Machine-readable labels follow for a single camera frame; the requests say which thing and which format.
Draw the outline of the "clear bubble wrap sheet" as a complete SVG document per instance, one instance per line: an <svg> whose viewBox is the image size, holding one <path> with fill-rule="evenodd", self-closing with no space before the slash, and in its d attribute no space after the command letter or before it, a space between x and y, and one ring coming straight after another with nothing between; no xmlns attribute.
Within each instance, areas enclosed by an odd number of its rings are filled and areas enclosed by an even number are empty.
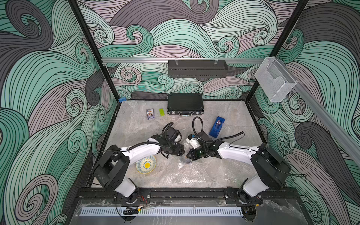
<svg viewBox="0 0 360 225"><path fill-rule="evenodd" d="M243 146L259 146L262 141L254 125L225 125L220 137L227 137L243 131L244 134L228 139L227 142ZM223 188L239 187L246 178L256 175L255 169L246 163L216 157L201 158L184 164L180 157L173 157L164 167L159 182L169 188Z"/></svg>

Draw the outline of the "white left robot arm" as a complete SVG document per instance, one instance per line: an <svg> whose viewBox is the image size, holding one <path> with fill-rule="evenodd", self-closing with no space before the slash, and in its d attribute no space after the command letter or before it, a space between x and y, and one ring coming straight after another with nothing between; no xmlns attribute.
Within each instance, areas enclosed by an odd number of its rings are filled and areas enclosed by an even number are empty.
<svg viewBox="0 0 360 225"><path fill-rule="evenodd" d="M106 191L115 191L127 199L137 198L138 187L125 177L128 167L158 153L180 157L185 150L183 144L169 142L157 135L131 147L112 145L93 166L92 173Z"/></svg>

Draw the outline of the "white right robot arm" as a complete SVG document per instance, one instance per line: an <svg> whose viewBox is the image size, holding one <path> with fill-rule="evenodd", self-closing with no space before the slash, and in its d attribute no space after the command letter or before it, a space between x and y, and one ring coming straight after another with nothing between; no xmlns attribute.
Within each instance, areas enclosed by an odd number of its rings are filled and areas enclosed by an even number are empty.
<svg viewBox="0 0 360 225"><path fill-rule="evenodd" d="M268 189L281 189L290 175L291 166L265 143L249 147L232 145L222 140L204 142L195 137L187 138L187 142L192 146L187 158L192 161L205 157L232 159L255 169L256 176L247 178L235 193L234 199L239 204L261 204L260 193Z"/></svg>

